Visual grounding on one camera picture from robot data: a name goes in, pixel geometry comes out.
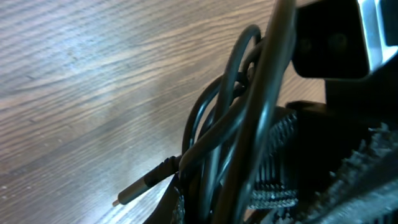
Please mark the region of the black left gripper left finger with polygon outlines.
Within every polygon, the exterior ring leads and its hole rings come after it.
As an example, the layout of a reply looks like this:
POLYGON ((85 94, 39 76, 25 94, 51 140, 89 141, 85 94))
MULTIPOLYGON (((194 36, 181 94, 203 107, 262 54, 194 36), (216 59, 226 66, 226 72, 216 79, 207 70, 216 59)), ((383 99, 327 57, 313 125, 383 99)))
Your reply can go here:
POLYGON ((175 174, 159 204, 144 224, 184 224, 185 199, 180 190, 178 174, 175 174))

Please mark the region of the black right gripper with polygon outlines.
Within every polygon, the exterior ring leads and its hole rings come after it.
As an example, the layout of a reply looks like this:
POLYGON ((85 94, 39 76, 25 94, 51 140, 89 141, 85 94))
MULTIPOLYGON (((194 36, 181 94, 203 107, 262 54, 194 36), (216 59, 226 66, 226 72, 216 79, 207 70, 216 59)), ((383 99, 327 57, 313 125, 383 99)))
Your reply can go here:
POLYGON ((332 184, 343 159, 362 142, 369 143, 376 128, 385 124, 397 130, 397 62, 388 62, 363 81, 327 81, 325 90, 325 103, 292 101, 287 108, 275 108, 250 209, 293 207, 298 202, 286 162, 293 143, 298 197, 308 199, 332 184))

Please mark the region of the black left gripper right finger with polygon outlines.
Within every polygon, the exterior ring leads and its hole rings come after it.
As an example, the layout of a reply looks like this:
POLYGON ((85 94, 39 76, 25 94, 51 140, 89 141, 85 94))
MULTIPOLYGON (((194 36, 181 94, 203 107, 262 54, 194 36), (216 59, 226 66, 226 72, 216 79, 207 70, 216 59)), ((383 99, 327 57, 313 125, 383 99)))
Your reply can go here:
POLYGON ((370 140, 342 160, 298 222, 364 223, 397 210, 397 130, 381 123, 368 131, 370 140))

